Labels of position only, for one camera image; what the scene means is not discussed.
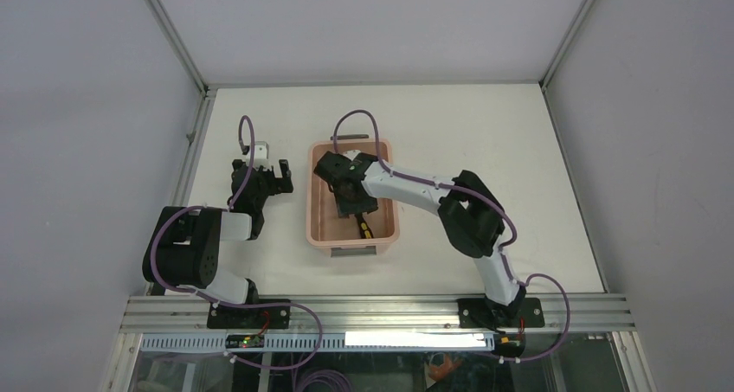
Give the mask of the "black yellow screwdriver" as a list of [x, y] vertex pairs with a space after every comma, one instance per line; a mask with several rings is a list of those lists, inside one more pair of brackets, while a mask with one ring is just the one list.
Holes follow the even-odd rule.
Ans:
[[373, 239], [374, 238], [373, 232], [371, 230], [371, 227], [367, 223], [367, 221], [364, 219], [364, 215], [355, 214], [355, 219], [357, 222], [360, 237], [362, 239]]

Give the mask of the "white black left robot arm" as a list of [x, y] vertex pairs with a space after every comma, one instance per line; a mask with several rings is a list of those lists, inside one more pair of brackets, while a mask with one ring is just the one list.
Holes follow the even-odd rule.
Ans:
[[293, 192], [289, 163], [280, 159], [281, 176], [256, 165], [247, 176], [242, 159], [232, 163], [232, 212], [220, 208], [188, 211], [181, 206], [161, 210], [142, 262], [144, 279], [175, 292], [200, 293], [218, 303], [254, 305], [256, 284], [219, 267], [223, 241], [254, 241], [265, 224], [264, 206], [270, 196]]

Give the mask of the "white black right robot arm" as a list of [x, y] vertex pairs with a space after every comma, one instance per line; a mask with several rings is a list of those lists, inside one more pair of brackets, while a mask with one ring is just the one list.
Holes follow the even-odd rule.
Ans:
[[519, 313], [526, 290], [512, 276], [502, 237], [517, 229], [504, 208], [473, 172], [456, 177], [427, 176], [399, 170], [377, 155], [362, 151], [353, 156], [328, 151], [313, 173], [335, 196], [341, 216], [361, 215], [388, 199], [436, 215], [450, 245], [473, 259], [484, 286], [486, 309], [496, 319]]

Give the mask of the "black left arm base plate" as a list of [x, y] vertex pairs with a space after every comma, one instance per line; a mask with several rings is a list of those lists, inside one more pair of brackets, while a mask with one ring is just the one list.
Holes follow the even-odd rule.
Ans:
[[219, 305], [209, 308], [206, 327], [256, 331], [266, 329], [283, 330], [290, 324], [292, 302], [288, 299], [262, 300], [256, 308], [235, 308]]

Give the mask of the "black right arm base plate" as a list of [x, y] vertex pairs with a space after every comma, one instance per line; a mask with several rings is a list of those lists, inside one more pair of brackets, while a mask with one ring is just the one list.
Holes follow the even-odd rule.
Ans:
[[485, 298], [456, 300], [460, 327], [504, 329], [543, 328], [544, 312], [538, 298], [524, 298], [509, 306], [499, 305]]

